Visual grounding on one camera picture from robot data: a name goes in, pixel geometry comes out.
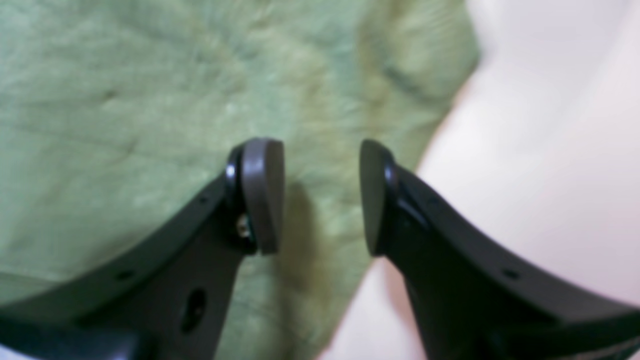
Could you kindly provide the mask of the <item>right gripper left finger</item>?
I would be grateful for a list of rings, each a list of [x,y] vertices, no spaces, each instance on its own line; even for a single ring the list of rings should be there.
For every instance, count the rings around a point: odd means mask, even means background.
[[[254,137],[177,214],[114,260],[1,308],[1,347],[33,360],[211,360],[238,269],[279,249],[285,147]]]

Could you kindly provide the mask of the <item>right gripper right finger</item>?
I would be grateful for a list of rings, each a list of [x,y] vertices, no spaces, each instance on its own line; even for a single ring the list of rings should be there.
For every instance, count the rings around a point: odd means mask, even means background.
[[[400,272],[430,360],[628,360],[639,308],[551,275],[483,234],[393,153],[359,147],[366,246]]]

